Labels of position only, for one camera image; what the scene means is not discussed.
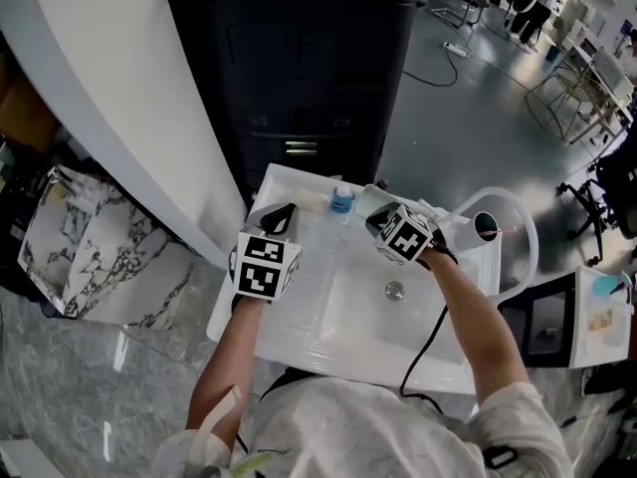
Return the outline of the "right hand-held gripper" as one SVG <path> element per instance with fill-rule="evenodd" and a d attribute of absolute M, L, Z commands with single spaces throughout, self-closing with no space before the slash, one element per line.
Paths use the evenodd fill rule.
<path fill-rule="evenodd" d="M 434 235 L 427 219 L 404 204 L 386 204 L 365 220 L 374 248 L 389 261 L 404 265 L 417 261 L 425 248 L 432 247 Z"/>

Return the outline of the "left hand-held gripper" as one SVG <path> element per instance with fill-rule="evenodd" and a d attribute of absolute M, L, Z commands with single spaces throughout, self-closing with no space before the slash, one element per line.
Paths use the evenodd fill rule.
<path fill-rule="evenodd" d="M 253 211 L 229 256 L 234 294 L 264 301 L 279 300 L 300 264 L 300 208 L 276 203 Z"/>

